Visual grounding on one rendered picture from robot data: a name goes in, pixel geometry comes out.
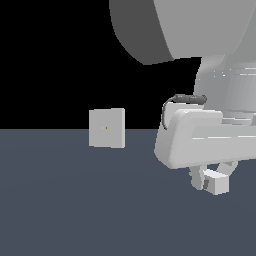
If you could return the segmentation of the pale grey cube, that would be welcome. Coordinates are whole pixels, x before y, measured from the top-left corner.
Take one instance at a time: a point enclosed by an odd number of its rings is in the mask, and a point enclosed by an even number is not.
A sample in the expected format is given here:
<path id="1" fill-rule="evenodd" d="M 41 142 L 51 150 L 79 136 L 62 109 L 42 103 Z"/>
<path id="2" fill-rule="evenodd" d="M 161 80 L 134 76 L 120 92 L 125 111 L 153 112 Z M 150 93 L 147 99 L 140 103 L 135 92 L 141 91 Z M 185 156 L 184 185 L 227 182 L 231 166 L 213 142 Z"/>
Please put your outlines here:
<path id="1" fill-rule="evenodd" d="M 125 147 L 125 109 L 89 111 L 89 145 L 93 147 Z"/>

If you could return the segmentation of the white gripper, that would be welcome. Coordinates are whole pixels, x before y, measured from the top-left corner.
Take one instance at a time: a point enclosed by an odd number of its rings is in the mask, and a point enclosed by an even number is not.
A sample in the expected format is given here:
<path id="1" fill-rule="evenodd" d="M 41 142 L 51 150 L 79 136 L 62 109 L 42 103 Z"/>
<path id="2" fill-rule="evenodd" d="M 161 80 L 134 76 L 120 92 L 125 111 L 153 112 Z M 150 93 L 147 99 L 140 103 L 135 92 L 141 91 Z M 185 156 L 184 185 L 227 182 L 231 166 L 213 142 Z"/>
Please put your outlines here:
<path id="1" fill-rule="evenodd" d="M 230 176 L 240 160 L 256 159 L 256 126 L 222 123 L 214 110 L 179 109 L 159 127 L 154 153 L 170 169 L 190 167 L 191 185 L 202 190 L 205 166 Z"/>

